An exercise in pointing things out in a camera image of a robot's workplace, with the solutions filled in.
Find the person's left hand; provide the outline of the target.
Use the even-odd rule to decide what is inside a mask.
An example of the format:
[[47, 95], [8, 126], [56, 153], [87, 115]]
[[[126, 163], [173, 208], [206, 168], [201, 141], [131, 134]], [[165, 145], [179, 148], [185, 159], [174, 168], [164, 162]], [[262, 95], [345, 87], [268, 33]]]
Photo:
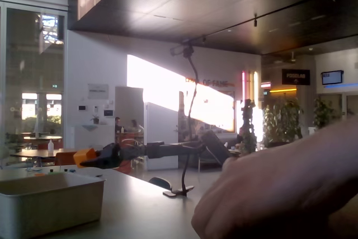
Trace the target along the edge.
[[200, 238], [224, 238], [232, 230], [285, 214], [329, 214], [332, 178], [323, 134], [226, 161], [202, 196], [191, 224]]

